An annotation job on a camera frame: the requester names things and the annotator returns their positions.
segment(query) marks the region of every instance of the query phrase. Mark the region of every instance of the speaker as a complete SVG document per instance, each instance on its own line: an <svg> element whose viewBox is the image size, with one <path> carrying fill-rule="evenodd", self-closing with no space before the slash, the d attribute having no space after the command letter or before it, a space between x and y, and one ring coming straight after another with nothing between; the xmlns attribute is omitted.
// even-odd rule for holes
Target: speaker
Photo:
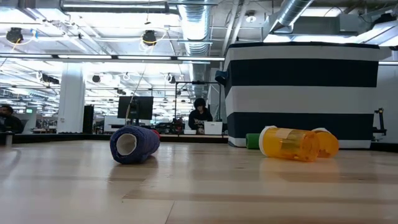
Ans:
<svg viewBox="0 0 398 224"><path fill-rule="evenodd" d="M83 117L83 134L93 134L94 105L86 105Z"/></svg>

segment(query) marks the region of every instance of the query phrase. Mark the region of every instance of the white stripe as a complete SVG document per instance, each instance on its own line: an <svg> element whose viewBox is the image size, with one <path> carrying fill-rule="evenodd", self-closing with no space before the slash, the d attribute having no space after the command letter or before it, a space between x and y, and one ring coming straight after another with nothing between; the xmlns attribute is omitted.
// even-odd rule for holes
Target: white stripe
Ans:
<svg viewBox="0 0 398 224"><path fill-rule="evenodd" d="M334 86L232 86L226 114L348 113L372 114L375 88Z"/></svg>
<svg viewBox="0 0 398 224"><path fill-rule="evenodd" d="M228 137L228 141L237 147L246 147L246 138ZM339 140L340 149L369 149L371 140Z"/></svg>
<svg viewBox="0 0 398 224"><path fill-rule="evenodd" d="M252 60L267 58L309 58L309 59L337 59L337 60L382 60L380 49L361 47L332 47L332 46L257 46L236 47L228 49L225 57L224 71L228 69L230 61Z"/></svg>

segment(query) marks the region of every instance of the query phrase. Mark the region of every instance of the blue knitted cylinder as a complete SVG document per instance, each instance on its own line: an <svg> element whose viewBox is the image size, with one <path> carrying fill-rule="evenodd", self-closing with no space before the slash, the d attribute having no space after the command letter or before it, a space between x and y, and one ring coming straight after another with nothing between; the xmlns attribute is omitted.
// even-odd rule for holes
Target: blue knitted cylinder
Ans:
<svg viewBox="0 0 398 224"><path fill-rule="evenodd" d="M136 137L136 148L128 155L121 155L118 152L116 147L116 143L118 139L123 134L132 134ZM113 159L116 162L120 162L121 164L133 164L133 163L141 163L144 162L148 156L152 153L156 152L157 148L160 145L160 140L158 135L154 133L150 129L138 127L138 126L125 126L119 130L117 130L111 136L111 152Z"/></svg>

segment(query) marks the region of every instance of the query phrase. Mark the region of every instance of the black stripe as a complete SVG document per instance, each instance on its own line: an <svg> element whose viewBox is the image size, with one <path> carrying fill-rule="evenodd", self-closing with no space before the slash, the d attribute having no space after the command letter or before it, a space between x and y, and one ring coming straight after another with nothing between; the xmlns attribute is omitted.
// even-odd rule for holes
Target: black stripe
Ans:
<svg viewBox="0 0 398 224"><path fill-rule="evenodd" d="M373 114L232 113L227 120L228 135L234 138L260 133L270 125L302 130L326 128L339 140L371 140L373 136Z"/></svg>
<svg viewBox="0 0 398 224"><path fill-rule="evenodd" d="M281 43L242 43L242 44L231 44L229 49L240 48L240 47L262 47L262 46L332 46L332 47L360 47L368 49L380 49L378 45L374 44L337 44L337 43L326 43L326 42L281 42Z"/></svg>
<svg viewBox="0 0 398 224"><path fill-rule="evenodd" d="M361 60L233 60L228 65L225 93L228 95L232 86L376 87L378 68L379 62Z"/></svg>

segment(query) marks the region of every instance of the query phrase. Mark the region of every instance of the pillar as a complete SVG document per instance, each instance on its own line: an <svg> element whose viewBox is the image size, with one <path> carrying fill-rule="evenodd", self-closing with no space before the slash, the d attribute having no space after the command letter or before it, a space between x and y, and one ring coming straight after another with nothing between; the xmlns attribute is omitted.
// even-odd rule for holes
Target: pillar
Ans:
<svg viewBox="0 0 398 224"><path fill-rule="evenodd" d="M58 133L81 133L86 81L82 63L64 63L61 79Z"/></svg>

